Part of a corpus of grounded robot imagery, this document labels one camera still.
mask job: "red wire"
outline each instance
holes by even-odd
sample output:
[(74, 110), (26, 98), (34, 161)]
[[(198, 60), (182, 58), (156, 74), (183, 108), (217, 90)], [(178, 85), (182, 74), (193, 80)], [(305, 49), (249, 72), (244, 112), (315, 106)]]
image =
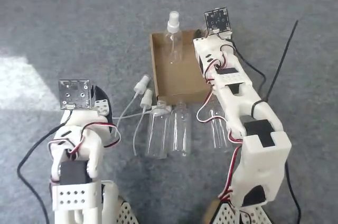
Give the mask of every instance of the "red wire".
[(235, 160), (236, 160), (236, 157), (237, 157), (238, 150), (239, 150), (241, 147), (242, 147), (242, 146), (240, 145), (240, 146), (236, 147), (236, 149), (234, 150), (234, 156), (233, 156), (234, 162), (232, 163), (232, 165), (231, 165), (231, 167), (230, 167), (230, 178), (229, 178), (229, 182), (228, 182), (228, 184), (227, 184), (227, 187), (226, 187), (224, 193), (223, 193), (222, 196), (220, 197), (221, 199), (222, 199), (227, 193), (229, 193), (228, 189), (229, 189), (229, 186), (230, 186), (231, 180), (232, 180), (232, 173), (233, 173), (234, 163), (235, 163)]
[[(79, 144), (71, 151), (71, 154), (74, 154), (74, 153), (76, 153), (76, 152), (79, 150), (81, 144), (83, 143), (83, 141), (82, 141), (83, 132), (84, 132), (84, 130), (85, 130), (87, 127), (89, 127), (89, 126), (91, 126), (91, 125), (108, 125), (108, 126), (115, 126), (115, 127), (116, 127), (116, 125), (113, 124), (113, 123), (104, 123), (104, 122), (92, 122), (92, 123), (86, 124), (86, 125), (82, 128), (82, 130), (81, 130), (81, 141), (80, 141), (80, 143), (79, 143)], [(115, 141), (115, 142), (113, 142), (113, 143), (111, 143), (111, 144), (109, 144), (109, 145), (107, 145), (107, 146), (104, 146), (104, 147), (114, 146), (114, 145), (116, 145), (119, 141), (120, 141), (120, 139), (118, 139), (117, 141)]]

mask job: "gray carpet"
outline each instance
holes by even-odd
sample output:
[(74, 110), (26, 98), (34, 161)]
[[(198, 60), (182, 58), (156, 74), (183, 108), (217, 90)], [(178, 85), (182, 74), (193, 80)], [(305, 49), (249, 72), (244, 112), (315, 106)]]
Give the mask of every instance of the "gray carpet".
[[(43, 223), (16, 166), (61, 118), (59, 78), (91, 79), (111, 97), (118, 115), (142, 74), (152, 74), (148, 35), (165, 29), (169, 11), (178, 10), (182, 28), (193, 29), (202, 25), (204, 11), (220, 6), (229, 9), (238, 49), (268, 83), (300, 19), (270, 104), (293, 144), (290, 174), (303, 223), (336, 223), (338, 0), (0, 0), (1, 223)], [(257, 86), (259, 76), (246, 69)], [(129, 113), (136, 111), (138, 102)], [(199, 223), (223, 188), (230, 156), (206, 151), (206, 126), (194, 121), (191, 157), (135, 158), (136, 122), (122, 122), (124, 141), (105, 151), (102, 178), (118, 184), (140, 223)], [(48, 209), (51, 163), (45, 143), (24, 167)], [(275, 223), (295, 223), (286, 182), (266, 209)]]

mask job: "circuit board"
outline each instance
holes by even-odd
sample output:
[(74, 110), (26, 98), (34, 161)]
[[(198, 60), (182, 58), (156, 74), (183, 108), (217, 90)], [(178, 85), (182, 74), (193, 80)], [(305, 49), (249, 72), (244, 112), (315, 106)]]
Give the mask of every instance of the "circuit board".
[(91, 109), (89, 80), (59, 80), (61, 109)]
[(204, 13), (209, 35), (231, 31), (228, 9), (216, 8)]

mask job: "white plastic bracket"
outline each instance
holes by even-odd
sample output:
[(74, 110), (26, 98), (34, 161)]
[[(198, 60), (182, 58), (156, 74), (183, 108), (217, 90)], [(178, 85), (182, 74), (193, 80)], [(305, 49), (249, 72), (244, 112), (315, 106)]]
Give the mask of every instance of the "white plastic bracket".
[(108, 100), (95, 101), (94, 109), (98, 111), (99, 115), (107, 116), (109, 114)]
[(101, 182), (55, 185), (52, 187), (53, 211), (96, 208), (101, 204)]

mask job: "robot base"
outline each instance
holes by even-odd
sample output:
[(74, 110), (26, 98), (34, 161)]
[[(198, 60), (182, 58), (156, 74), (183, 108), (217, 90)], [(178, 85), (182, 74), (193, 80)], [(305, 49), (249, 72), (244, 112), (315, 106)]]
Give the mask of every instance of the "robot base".
[(230, 203), (221, 202), (210, 221), (212, 224), (273, 224), (262, 207), (235, 210)]

